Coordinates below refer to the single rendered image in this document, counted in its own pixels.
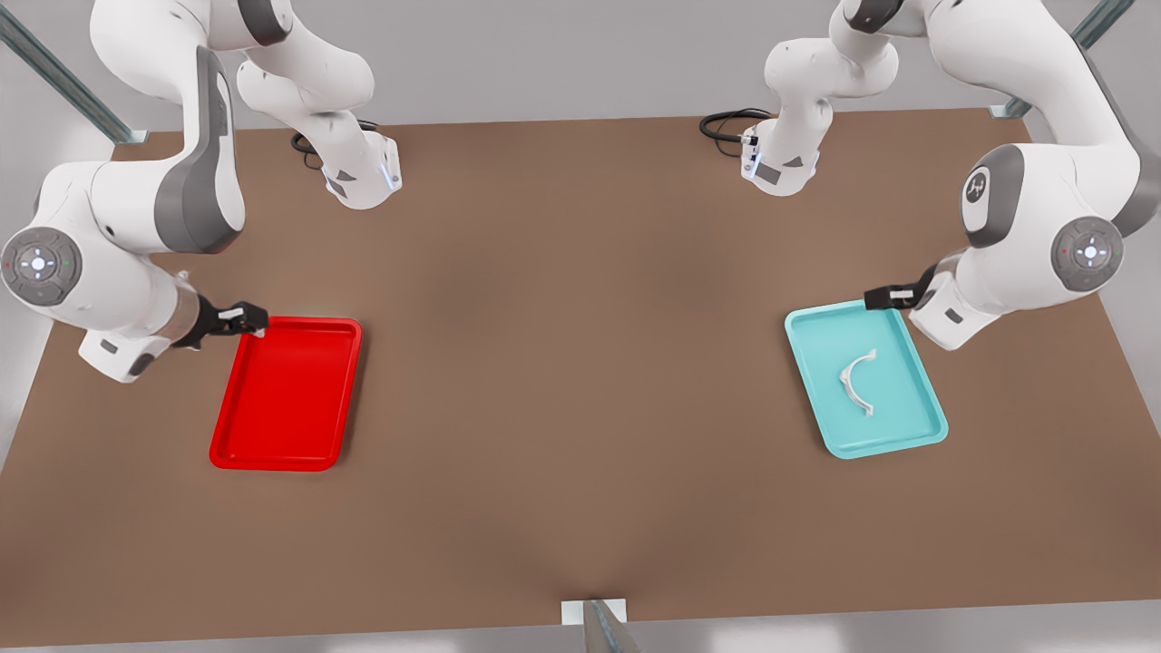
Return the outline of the turquoise rectangular tray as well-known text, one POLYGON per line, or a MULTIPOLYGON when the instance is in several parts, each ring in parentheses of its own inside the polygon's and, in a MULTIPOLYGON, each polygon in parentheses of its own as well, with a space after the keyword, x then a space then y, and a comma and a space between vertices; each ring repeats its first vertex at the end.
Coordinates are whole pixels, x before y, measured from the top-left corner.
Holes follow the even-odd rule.
POLYGON ((785 331, 819 431, 843 460, 940 443, 947 418, 896 309, 854 300, 792 311, 785 331))

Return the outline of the red rectangular tray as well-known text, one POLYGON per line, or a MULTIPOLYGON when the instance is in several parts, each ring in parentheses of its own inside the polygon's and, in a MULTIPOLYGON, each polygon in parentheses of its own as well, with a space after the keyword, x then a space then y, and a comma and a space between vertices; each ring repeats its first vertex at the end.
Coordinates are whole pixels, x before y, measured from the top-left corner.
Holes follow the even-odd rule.
POLYGON ((245 335, 209 446, 221 471, 318 473, 339 459, 365 329, 351 318, 274 316, 245 335))

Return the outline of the silver frame post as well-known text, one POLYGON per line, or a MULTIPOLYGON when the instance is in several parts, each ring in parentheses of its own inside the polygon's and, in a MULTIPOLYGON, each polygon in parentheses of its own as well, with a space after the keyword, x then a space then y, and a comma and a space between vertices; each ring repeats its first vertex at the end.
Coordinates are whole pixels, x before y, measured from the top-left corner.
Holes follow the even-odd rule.
POLYGON ((115 145, 142 144, 146 130, 134 130, 100 100, 95 92, 62 63, 51 50, 8 8, 0 3, 0 42, 26 63, 34 73, 62 95, 99 132, 115 145))
POLYGON ((627 625, 626 600, 565 600, 562 625, 583 627, 584 653, 642 653, 627 625))
POLYGON ((1034 109, 1060 143, 1103 138, 1120 123, 1119 109, 1089 51, 1106 33, 1128 33, 1116 24, 1137 15, 1135 3, 1156 8, 1156 0, 998 0, 980 58, 998 64, 985 86, 1010 99, 991 106, 991 117, 1023 119, 1034 109))

